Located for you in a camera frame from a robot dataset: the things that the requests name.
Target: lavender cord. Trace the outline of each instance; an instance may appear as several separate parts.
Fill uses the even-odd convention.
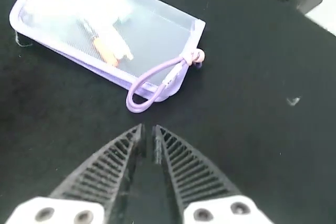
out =
[[[162,91],[167,87],[167,85],[174,80],[174,78],[176,77],[177,73],[173,73],[173,77],[169,77],[167,83],[165,83],[165,81],[163,81],[163,83],[161,85],[159,85],[159,87],[157,88],[157,90],[154,92],[154,95],[148,99],[147,101],[145,101],[144,103],[141,104],[136,104],[133,101],[133,96],[135,91],[141,86],[143,85],[148,78],[152,77],[153,75],[159,73],[160,71],[169,68],[171,66],[178,66],[179,65],[179,69],[181,69],[185,64],[191,65],[192,63],[197,64],[198,66],[200,66],[200,64],[202,64],[202,61],[204,60],[204,52],[200,49],[197,49],[197,55],[195,55],[195,53],[191,53],[190,57],[188,57],[187,59],[185,57],[182,56],[178,56],[172,60],[166,61],[152,69],[150,69],[149,71],[147,71],[146,73],[142,74],[135,83],[132,84],[128,94],[127,94],[127,98],[126,98],[126,106],[127,108],[133,112],[133,113],[141,113],[145,110],[147,110],[154,102],[155,100],[158,98],[158,96],[162,93]]]

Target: lavender pencil case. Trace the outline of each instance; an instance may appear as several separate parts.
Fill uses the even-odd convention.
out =
[[[136,113],[175,94],[192,61],[202,62],[195,50],[205,22],[159,0],[17,0],[9,19],[18,33],[148,99],[127,103]]]

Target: cord knot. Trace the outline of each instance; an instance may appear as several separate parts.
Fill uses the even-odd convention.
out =
[[[202,63],[205,59],[205,53],[203,50],[196,48],[190,54],[185,54],[182,57],[191,66],[193,63]]]

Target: orange item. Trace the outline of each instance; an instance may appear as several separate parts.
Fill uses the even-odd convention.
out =
[[[100,38],[94,39],[93,44],[107,64],[110,64],[114,67],[118,66],[119,62],[114,56],[114,53],[112,53],[111,50],[108,49],[108,47]]]

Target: black fabric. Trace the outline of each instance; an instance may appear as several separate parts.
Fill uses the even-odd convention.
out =
[[[15,1],[0,2],[0,222],[141,122],[188,140],[275,223],[336,222],[336,39],[292,7],[162,0],[206,21],[206,61],[175,96],[132,114],[121,87],[42,46],[16,45]],[[148,204],[144,215],[160,214]]]

